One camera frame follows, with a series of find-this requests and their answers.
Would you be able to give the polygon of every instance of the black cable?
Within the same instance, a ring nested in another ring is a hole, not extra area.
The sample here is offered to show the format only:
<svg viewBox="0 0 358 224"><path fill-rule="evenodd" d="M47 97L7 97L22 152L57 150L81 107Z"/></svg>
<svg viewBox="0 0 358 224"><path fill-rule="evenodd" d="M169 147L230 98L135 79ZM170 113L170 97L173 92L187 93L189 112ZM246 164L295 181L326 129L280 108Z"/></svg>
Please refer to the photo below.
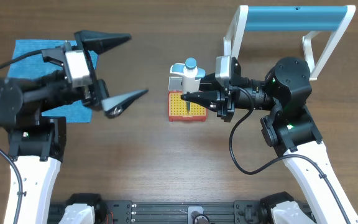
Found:
<svg viewBox="0 0 358 224"><path fill-rule="evenodd" d="M3 158L9 163L9 165L11 165L13 171L15 172L15 175L17 178L17 183L19 186L19 191L17 192L16 212L15 212L15 217L13 219L13 223L16 224L19 219L20 207L22 206L22 198L23 198L23 194L24 194L23 193L23 181L22 181L20 172L17 169L15 163L13 163L12 159L9 158L9 156L7 154L5 154L5 152L3 152L1 149L0 149L0 155L3 156Z"/></svg>
<svg viewBox="0 0 358 224"><path fill-rule="evenodd" d="M18 61L20 61L20 60L23 60L23 59L27 58L27 57L30 57L30 56L33 56L33 55L37 55L37 54L41 54L41 51L42 51L42 50L31 51L31 52L26 53L26 54L24 54L24 55L18 56L17 58L14 58L14 59L12 59L12 60L9 60L9 61L7 61L7 62L5 62L5 63L2 63L2 64L0 64L0 70L3 69L4 67L10 65L10 64L16 63L16 62L18 62Z"/></svg>
<svg viewBox="0 0 358 224"><path fill-rule="evenodd" d="M14 58L12 60L9 60L9 61L7 61L5 63L0 64L0 70L3 69L4 67L10 65L10 64L16 63L16 62L18 62L20 60L23 60L23 59L27 58L27 57L37 55L37 54L41 54L41 53L42 53L42 50L35 50L35 51L31 51L29 53L26 53L24 55L18 56L17 58ZM16 206L16 211L15 211L15 217L13 219L13 224L17 224L17 221L19 219L19 214L20 214L20 208L22 206L22 198L23 198L23 195L24 195L22 177L21 177L20 172L17 169L15 163L13 163L12 159L9 158L9 156L6 155L5 152L3 152L1 149L0 149L0 155L2 155L3 158L8 161L9 165L11 165L13 171L15 172L15 175L16 175L16 178L17 178L17 183L19 185L19 191L17 192L17 206Z"/></svg>
<svg viewBox="0 0 358 224"><path fill-rule="evenodd" d="M302 155L297 155L297 154L291 154L291 155L284 155L282 157L278 157L278 158L275 158L273 160L271 160L270 162L266 163L265 165L263 165L261 168L257 169L257 170L254 170L254 171L246 171L244 170L237 162L236 160L236 157L234 156L234 153L233 153L233 147L232 147L232 140L233 140L233 135L234 135L234 131L237 129L237 127L245 120L247 119L251 113L253 112L254 110L254 101L252 100L252 96L251 94L246 91L245 89L243 88L240 88L240 87L236 87L238 90L240 90L241 92L245 93L248 97L248 100L250 101L251 103L251 107L250 107L250 110L248 111L248 113L242 117L233 127L233 129L231 130L230 132L230 137L229 137L229 151L230 151L230 156L231 156L231 159L233 160L234 162L234 165L236 165L236 167L241 171L243 172L244 174L247 174L247 175L254 175L254 174L257 174L261 171L263 171L264 169L268 168L269 166L273 165L274 163L278 162L278 161L281 161L281 160L284 160L284 159L289 159L289 158L301 158L301 159L304 159L306 161L308 161L314 168L316 168L316 170L319 172L319 176L320 176L320 179L324 179L324 181L326 182L329 190L331 191L331 193L333 194L333 197L335 198L335 201L336 203L338 204L338 207L346 221L347 224L351 224L350 220L349 220L349 217L347 217L347 214L345 212L345 209L343 208L342 206L342 203L341 201L339 200L333 186L331 185L330 181L328 180L327 178L327 175L324 174L324 172L320 169L320 167L317 166L317 164L312 161L309 157L306 157L306 156L302 156Z"/></svg>

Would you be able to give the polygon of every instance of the brown tabletop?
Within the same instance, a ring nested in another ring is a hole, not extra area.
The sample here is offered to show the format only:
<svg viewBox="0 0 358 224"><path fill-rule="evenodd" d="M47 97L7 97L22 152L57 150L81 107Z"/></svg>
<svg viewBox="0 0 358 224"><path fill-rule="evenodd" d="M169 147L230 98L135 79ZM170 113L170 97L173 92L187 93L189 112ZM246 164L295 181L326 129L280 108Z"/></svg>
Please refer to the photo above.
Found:
<svg viewBox="0 0 358 224"><path fill-rule="evenodd" d="M232 123L209 113L205 123L168 121L168 76L172 64L194 57L214 72L223 54L223 36L240 4L297 6L303 1L0 1L0 63L9 60L16 39L73 39L82 30L127 32L132 40L103 54L97 75L111 95L139 88L150 91L120 117L107 120L93 113L90 124L68 124L64 163L52 201L78 192L101 193L105 199L137 202L233 202L259 200L287 191L305 197L282 162L247 176L234 166L229 133ZM344 1L313 1L313 5L345 5ZM358 213L358 1L356 14L318 78L307 104L330 161ZM302 57L305 32L247 32L239 61L242 75L263 79L277 60ZM329 34L313 39L315 57ZM5 76L7 69L0 72ZM240 165L253 170L276 155L260 133L255 111L234 136ZM7 134L0 129L0 147ZM0 223L9 193L10 171L0 156Z"/></svg>

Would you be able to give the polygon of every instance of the blue cap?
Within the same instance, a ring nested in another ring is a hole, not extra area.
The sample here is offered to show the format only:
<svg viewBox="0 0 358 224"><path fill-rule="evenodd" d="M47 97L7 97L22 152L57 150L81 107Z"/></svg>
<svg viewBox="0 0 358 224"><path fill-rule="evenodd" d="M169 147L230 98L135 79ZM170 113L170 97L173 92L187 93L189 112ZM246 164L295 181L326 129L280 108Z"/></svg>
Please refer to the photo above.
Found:
<svg viewBox="0 0 358 224"><path fill-rule="evenodd" d="M194 58L188 58L186 59L185 65L187 69L195 69L197 66L197 61Z"/></svg>

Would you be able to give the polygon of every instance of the blue towel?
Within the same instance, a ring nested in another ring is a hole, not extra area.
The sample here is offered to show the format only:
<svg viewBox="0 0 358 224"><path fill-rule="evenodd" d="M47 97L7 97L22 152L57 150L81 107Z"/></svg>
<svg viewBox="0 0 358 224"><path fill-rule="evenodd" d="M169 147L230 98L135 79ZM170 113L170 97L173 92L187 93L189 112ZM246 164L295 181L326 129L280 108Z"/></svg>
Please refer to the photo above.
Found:
<svg viewBox="0 0 358 224"><path fill-rule="evenodd" d="M27 52L39 49L54 48L64 43L64 40L16 40L13 58ZM90 52L92 64L96 67L98 55ZM61 67L52 63L44 63L41 55L35 55L16 62L11 65L7 74L10 78L29 78L34 79L49 74ZM65 116L67 123L89 123L92 118L92 110L82 105L81 101L76 101L71 105L61 106L42 113L43 116Z"/></svg>

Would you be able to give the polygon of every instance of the wooden surface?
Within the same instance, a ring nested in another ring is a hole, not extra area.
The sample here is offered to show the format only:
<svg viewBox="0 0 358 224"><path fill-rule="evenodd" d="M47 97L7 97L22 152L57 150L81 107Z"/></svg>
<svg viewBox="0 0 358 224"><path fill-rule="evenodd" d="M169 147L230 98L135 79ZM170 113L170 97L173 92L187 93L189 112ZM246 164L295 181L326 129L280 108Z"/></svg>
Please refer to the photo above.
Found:
<svg viewBox="0 0 358 224"><path fill-rule="evenodd" d="M101 56L97 74L111 95L139 88L150 91L120 117L93 113L90 124L69 124L64 163L53 201L77 192L101 193L105 199L145 202L232 202L258 200L286 190L304 196L282 164L254 176L240 173L228 150L234 125L210 113L205 123L170 123L168 73L176 62L194 57L207 72L223 54L223 35L240 4L298 6L283 1L2 1L0 63L12 57L16 39L72 39L82 29L128 32L133 39ZM349 1L313 1L345 5ZM358 213L358 1L356 14L318 78L308 107L321 131L336 175ZM276 61L302 57L301 36L294 33L246 33L239 61L242 75L263 79ZM315 38L315 56L328 38ZM0 72L5 76L7 69ZM233 121L246 111L237 110ZM275 157L260 133L256 111L234 136L237 160L246 169ZM7 136L0 129L0 147ZM9 166L0 157L0 223L9 191Z"/></svg>

